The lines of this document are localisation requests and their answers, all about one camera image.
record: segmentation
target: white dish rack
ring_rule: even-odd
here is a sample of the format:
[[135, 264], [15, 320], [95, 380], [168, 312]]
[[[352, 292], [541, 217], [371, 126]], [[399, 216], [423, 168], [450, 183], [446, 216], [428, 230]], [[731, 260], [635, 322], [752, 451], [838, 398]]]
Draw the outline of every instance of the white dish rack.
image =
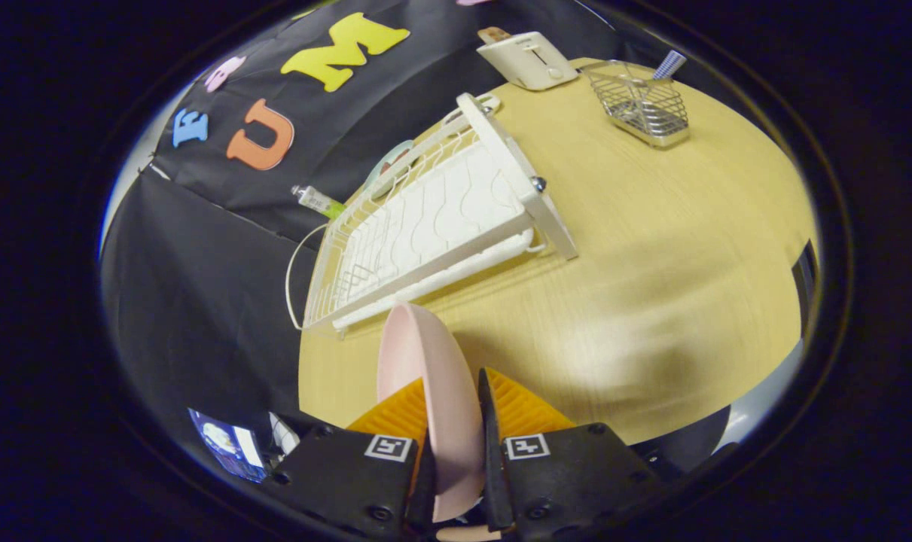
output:
[[[462, 114], [366, 186], [325, 231], [304, 328], [339, 332], [501, 261], [537, 251], [538, 227], [567, 260], [569, 231], [545, 182], [485, 108]], [[386, 185], [392, 185], [387, 194]]]

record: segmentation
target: yellow letter m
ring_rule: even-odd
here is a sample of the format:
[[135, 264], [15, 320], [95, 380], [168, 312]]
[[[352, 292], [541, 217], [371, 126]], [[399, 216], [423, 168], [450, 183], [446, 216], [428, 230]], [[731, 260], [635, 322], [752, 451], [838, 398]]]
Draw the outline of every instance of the yellow letter m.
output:
[[380, 25], [356, 13], [333, 24], [328, 34], [334, 45], [298, 51], [281, 66], [281, 72], [311, 75], [325, 83], [325, 92], [331, 93], [352, 77], [352, 69], [335, 69], [332, 65], [364, 65], [360, 44], [365, 45], [370, 55], [380, 55], [408, 38], [410, 32]]

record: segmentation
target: foam letter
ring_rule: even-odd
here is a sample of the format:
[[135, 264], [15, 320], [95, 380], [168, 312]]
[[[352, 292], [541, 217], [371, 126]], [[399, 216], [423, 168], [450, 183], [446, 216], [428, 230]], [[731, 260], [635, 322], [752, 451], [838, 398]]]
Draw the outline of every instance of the foam letter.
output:
[[326, 93], [335, 92], [352, 77], [352, 71], [332, 65], [364, 65], [365, 55], [359, 44], [365, 45], [370, 55], [380, 55], [408, 38], [410, 32], [380, 25], [355, 13], [333, 24], [328, 34], [333, 45], [298, 51], [281, 66], [281, 72], [311, 75], [325, 83]]
[[205, 88], [208, 89], [209, 93], [214, 93], [218, 87], [221, 86], [221, 83], [224, 83], [225, 79], [228, 79], [229, 75], [232, 75], [242, 64], [245, 64], [245, 59], [248, 57], [231, 57], [224, 61], [224, 64], [218, 66], [211, 75], [205, 79]]
[[207, 114], [202, 114], [202, 116], [198, 117], [197, 111], [188, 113], [187, 109], [182, 109], [174, 116], [174, 127], [171, 128], [171, 143], [174, 144], [174, 148], [190, 139], [204, 141], [207, 138]]
[[245, 115], [246, 123], [250, 124], [254, 123], [254, 121], [259, 121], [259, 123], [272, 128], [272, 131], [276, 134], [276, 141], [272, 144], [272, 147], [264, 148], [262, 145], [253, 142], [248, 137], [245, 137], [245, 130], [242, 129], [236, 131], [235, 135], [231, 137], [226, 155], [229, 159], [238, 158], [254, 169], [266, 171], [266, 169], [276, 167], [281, 162], [281, 159], [285, 157], [289, 148], [291, 148], [291, 142], [294, 141], [294, 126], [291, 125], [291, 121], [286, 119], [286, 117], [269, 109], [265, 105], [265, 99], [259, 99], [249, 109], [248, 114]]

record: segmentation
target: pink plate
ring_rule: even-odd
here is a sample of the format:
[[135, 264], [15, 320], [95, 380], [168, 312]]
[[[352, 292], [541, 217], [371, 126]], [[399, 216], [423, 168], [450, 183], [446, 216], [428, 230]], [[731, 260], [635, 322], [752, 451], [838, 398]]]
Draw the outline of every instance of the pink plate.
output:
[[483, 416], [455, 337], [427, 309], [400, 303], [388, 315], [379, 347], [379, 401], [419, 377], [435, 456], [432, 521], [442, 522], [469, 511], [483, 491]]

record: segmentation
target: white toaster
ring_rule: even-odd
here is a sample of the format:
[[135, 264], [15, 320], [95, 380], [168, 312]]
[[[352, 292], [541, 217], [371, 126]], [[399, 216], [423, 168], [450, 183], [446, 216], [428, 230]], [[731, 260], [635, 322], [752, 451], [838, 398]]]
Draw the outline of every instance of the white toaster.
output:
[[545, 90], [578, 75], [559, 49], [538, 32], [516, 34], [476, 51], [508, 82], [528, 90]]

